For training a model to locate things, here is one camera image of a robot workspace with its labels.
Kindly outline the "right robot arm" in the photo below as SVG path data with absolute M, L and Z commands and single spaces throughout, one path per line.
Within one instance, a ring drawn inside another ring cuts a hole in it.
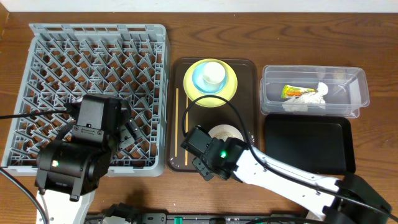
M 391 206 L 364 179 L 343 179 L 300 170 L 275 160 L 237 138 L 211 137 L 200 126 L 183 133 L 181 147 L 194 155 L 205 180 L 214 176 L 256 185 L 306 208 L 302 223 L 386 223 L 397 220 Z

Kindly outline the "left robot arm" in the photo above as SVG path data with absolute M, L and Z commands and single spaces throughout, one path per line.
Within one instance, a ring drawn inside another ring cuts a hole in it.
M 100 178 L 121 148 L 121 126 L 131 120 L 131 107 L 128 100 L 99 93 L 64 107 L 74 120 L 39 151 L 35 186 L 50 223 L 84 223 Z

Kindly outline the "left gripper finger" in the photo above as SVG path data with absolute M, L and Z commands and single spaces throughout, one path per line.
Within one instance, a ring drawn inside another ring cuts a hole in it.
M 123 132 L 120 135 L 119 148 L 125 149 L 134 143 L 134 138 L 131 136 L 130 132 Z
M 126 129 L 132 136 L 133 140 L 140 140 L 143 137 L 141 129 L 132 118 L 126 123 Z

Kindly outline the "white napkin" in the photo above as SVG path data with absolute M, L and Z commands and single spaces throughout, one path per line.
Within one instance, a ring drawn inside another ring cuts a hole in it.
M 286 112 L 305 112 L 308 106 L 315 106 L 325 110 L 326 102 L 324 96 L 328 93 L 328 87 L 325 83 L 319 82 L 315 92 L 305 93 L 300 97 L 288 98 L 283 102 L 282 107 Z

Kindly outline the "green orange snack wrapper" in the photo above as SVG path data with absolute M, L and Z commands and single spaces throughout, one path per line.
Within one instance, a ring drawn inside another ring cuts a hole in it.
M 315 89 L 285 85 L 281 92 L 281 98 L 288 99 L 288 98 L 300 97 L 303 94 L 310 92 L 315 92 Z

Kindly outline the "white bowl with rice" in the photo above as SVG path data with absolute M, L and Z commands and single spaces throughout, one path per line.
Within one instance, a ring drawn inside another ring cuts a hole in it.
M 232 125 L 220 124 L 209 130 L 208 134 L 212 138 L 227 140 L 228 138 L 238 138 L 244 140 L 241 132 Z

